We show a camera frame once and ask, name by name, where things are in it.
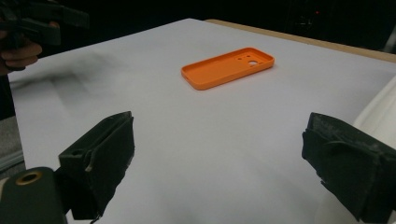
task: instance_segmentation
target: orange phone case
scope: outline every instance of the orange phone case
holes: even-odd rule
[[[274,62],[267,53],[244,48],[185,65],[181,74],[196,90],[203,91],[270,68]]]

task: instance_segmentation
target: gray floor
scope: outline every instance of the gray floor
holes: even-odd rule
[[[0,179],[26,169],[15,117],[0,120]]]

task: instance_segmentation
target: table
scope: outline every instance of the table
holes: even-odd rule
[[[254,47],[273,68],[207,91],[188,63]],[[102,223],[314,223],[325,188],[301,157],[311,112],[353,122],[396,63],[186,19],[50,56],[10,76],[26,167],[131,111],[135,155]],[[89,223],[75,221],[70,223]]]

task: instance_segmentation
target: tabletop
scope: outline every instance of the tabletop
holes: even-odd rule
[[[245,47],[274,67],[206,91],[180,74]],[[27,168],[58,168],[97,122],[132,112],[135,155],[99,223],[310,224],[326,193],[301,156],[310,113],[351,123],[395,75],[389,61],[186,19],[52,55],[10,83]]]

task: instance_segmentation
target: orange object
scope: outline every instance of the orange object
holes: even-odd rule
[[[203,91],[270,68],[274,62],[267,53],[245,48],[185,65],[181,74],[196,90]]]

